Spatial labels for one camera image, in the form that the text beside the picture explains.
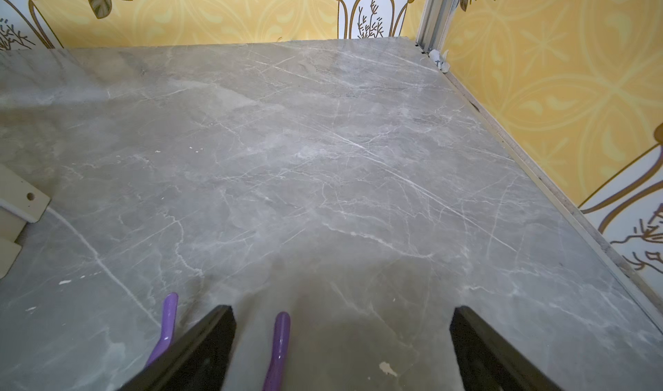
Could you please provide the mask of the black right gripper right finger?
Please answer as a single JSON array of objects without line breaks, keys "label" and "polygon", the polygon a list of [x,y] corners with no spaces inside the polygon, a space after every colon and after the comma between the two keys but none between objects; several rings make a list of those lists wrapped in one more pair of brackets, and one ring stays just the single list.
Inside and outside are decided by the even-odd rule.
[{"label": "black right gripper right finger", "polygon": [[469,306],[454,309],[450,334],[465,390],[561,391]]}]

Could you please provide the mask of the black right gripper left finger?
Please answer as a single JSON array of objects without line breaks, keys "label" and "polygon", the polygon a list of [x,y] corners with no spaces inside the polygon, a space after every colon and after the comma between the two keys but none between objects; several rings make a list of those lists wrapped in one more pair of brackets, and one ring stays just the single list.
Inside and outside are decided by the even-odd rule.
[{"label": "black right gripper left finger", "polygon": [[223,387],[237,322],[231,306],[216,306],[121,389],[212,390]]}]

